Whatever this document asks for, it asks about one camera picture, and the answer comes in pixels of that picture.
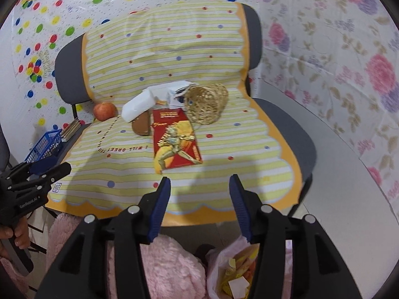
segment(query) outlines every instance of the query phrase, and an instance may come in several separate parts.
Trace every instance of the black handle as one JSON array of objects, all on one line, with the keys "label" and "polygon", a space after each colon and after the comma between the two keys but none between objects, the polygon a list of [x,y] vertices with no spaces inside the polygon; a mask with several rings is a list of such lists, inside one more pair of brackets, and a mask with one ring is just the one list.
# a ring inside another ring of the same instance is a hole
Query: black handle
[{"label": "black handle", "polygon": [[17,271],[22,276],[27,276],[33,270],[33,262],[30,259],[30,253],[27,249],[20,249],[15,245],[15,236],[9,239],[2,239],[1,243],[7,250],[9,260],[14,264]]}]

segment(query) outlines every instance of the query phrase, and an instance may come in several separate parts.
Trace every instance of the polka dot wall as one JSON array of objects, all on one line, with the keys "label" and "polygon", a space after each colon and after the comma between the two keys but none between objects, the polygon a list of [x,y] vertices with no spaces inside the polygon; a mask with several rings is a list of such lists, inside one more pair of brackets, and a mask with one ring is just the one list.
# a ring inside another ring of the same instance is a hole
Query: polka dot wall
[{"label": "polka dot wall", "polygon": [[[12,12],[12,58],[21,86],[19,97],[29,105],[31,122],[52,130],[65,128],[73,120],[71,106],[57,91],[54,71],[55,58],[66,44],[117,16],[185,1],[193,0],[19,0]],[[203,1],[206,8],[209,0]],[[92,102],[77,105],[82,123],[93,121],[92,109]]]}]

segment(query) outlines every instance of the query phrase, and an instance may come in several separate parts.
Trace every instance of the floral wallpaper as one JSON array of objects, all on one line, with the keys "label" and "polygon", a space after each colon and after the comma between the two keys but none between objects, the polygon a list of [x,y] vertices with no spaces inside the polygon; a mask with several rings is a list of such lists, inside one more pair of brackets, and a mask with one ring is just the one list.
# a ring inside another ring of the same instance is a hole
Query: floral wallpaper
[{"label": "floral wallpaper", "polygon": [[[2,69],[15,77],[17,91],[2,125],[19,122],[31,147],[46,130],[68,126],[72,110],[57,92],[54,72],[60,49],[117,16],[185,1],[193,0],[19,0],[7,29],[13,69]],[[227,1],[252,6],[261,19],[263,57],[250,75],[253,97],[271,84],[323,120],[356,152],[399,217],[399,31],[381,2]],[[82,122],[92,121],[92,106],[77,105]],[[29,152],[9,144],[11,153]]]},{"label": "floral wallpaper", "polygon": [[379,0],[264,0],[253,96],[274,85],[358,154],[399,217],[399,31]]}]

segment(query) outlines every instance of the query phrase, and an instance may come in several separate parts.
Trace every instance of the woven basket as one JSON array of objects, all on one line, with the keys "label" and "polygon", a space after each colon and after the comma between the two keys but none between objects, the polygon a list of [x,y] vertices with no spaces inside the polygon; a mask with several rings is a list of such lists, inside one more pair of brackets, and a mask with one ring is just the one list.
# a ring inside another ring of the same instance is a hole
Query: woven basket
[{"label": "woven basket", "polygon": [[217,121],[227,104],[229,93],[224,85],[191,85],[184,95],[186,114],[191,122],[209,125]]}]

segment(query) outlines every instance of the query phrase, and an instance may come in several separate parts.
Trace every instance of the chair leg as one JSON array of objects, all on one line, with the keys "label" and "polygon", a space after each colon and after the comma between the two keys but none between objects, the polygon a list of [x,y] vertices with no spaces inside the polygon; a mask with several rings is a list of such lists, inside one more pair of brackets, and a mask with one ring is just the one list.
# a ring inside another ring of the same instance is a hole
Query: chair leg
[{"label": "chair leg", "polygon": [[302,203],[303,199],[304,199],[304,198],[306,197],[306,195],[308,194],[308,191],[309,191],[309,189],[310,189],[310,187],[311,187],[311,185],[312,185],[312,182],[313,182],[313,174],[311,174],[311,175],[308,177],[308,179],[305,181],[305,184],[304,184],[304,186],[303,186],[303,188],[302,188],[302,191],[300,192],[300,195],[299,195],[298,204],[294,205],[294,206],[291,208],[291,210],[290,210],[290,212],[288,213],[287,217],[292,217],[292,216],[295,214],[295,212],[297,211],[299,205]]}]

